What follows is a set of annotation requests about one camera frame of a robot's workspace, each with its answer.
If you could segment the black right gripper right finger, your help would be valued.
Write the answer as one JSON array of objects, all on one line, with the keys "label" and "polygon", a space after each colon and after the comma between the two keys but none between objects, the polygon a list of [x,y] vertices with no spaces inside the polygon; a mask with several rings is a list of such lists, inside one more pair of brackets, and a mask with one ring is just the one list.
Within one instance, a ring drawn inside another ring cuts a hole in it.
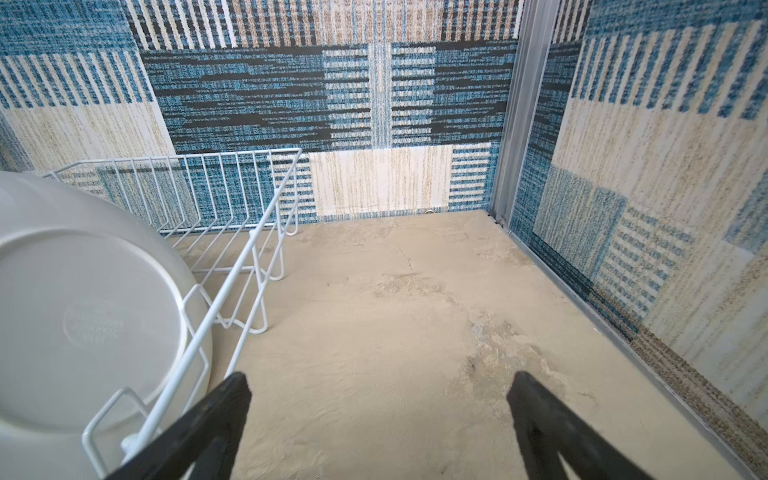
[{"label": "black right gripper right finger", "polygon": [[530,479],[648,479],[650,475],[526,371],[508,391],[515,434]]}]

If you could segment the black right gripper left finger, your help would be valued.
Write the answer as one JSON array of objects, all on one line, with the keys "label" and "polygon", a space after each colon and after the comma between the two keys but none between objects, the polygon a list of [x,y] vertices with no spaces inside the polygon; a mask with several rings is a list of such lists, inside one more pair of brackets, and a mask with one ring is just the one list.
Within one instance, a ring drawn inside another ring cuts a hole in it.
[{"label": "black right gripper left finger", "polygon": [[229,479],[252,398],[247,377],[234,372],[111,479]]}]

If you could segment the white round plate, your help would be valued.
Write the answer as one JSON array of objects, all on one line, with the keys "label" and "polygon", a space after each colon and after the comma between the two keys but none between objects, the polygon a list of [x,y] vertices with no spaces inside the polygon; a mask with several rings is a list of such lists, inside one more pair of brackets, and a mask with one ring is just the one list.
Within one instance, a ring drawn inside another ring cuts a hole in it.
[{"label": "white round plate", "polygon": [[61,182],[1,176],[1,475],[118,468],[208,305],[146,222]]}]

